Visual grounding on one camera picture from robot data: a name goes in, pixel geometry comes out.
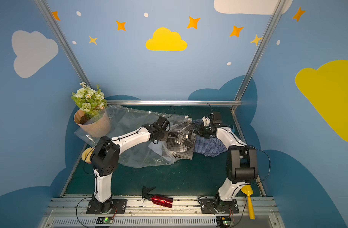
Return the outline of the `dark plaid shirt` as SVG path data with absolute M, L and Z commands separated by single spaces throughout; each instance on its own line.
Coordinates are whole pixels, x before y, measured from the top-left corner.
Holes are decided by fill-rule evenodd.
M 179 159 L 192 160 L 196 134 L 191 120 L 175 124 L 169 131 L 166 146 L 172 156 Z

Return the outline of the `clear plastic vacuum bag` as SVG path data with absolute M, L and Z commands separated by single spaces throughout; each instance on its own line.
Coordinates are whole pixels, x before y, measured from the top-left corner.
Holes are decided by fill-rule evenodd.
M 160 116 L 167 118 L 171 128 L 175 124 L 182 124 L 191 118 L 176 115 L 174 109 L 168 108 L 161 113 L 143 111 L 120 105 L 111 105 L 106 108 L 110 119 L 111 130 L 105 135 L 108 141 L 119 146 L 119 160 L 121 165 L 132 168 L 147 166 L 171 165 L 178 161 L 170 154 L 166 142 L 151 141 L 151 133 L 155 130 L 152 125 Z M 84 140 L 88 145 L 99 151 L 102 145 L 99 141 L 104 137 L 96 138 L 88 135 L 79 128 L 75 135 Z

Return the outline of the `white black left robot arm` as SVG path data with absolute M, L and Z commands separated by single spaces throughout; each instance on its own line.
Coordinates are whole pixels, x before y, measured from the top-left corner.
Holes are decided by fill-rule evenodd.
M 122 201 L 123 208 L 118 207 L 112 195 L 112 175 L 118 168 L 120 155 L 127 150 L 146 142 L 157 143 L 167 141 L 171 123 L 160 116 L 154 123 L 147 123 L 138 129 L 122 136 L 103 136 L 93 148 L 89 159 L 93 166 L 95 191 L 88 203 L 87 214 L 123 214 L 126 201 Z

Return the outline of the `blue checked shirt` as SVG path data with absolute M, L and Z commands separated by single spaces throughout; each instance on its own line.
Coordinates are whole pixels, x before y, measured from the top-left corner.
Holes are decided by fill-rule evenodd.
M 205 139 L 196 134 L 194 152 L 205 157 L 216 157 L 228 149 L 218 138 Z

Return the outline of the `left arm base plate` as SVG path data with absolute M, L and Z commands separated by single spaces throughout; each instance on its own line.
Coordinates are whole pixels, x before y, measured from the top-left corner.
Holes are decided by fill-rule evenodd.
M 108 199 L 105 202 L 99 202 L 96 198 L 89 201 L 87 214 L 124 214 L 126 209 L 126 199 Z

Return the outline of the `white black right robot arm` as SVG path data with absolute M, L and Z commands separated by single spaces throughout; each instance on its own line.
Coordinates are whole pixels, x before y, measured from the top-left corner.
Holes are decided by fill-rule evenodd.
M 235 196 L 242 188 L 258 178 L 256 149 L 241 141 L 231 128 L 222 122 L 219 112 L 212 111 L 203 117 L 195 133 L 206 140 L 217 138 L 228 149 L 226 179 L 214 196 L 213 202 L 206 203 L 206 210 L 215 213 L 230 211 L 238 213 L 235 208 L 237 206 Z

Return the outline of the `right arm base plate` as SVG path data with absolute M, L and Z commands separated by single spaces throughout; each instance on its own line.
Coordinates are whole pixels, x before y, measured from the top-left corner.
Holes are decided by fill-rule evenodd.
M 209 199 L 201 197 L 198 199 L 202 214 L 238 214 L 238 204 L 236 200 L 222 201 L 219 199 Z

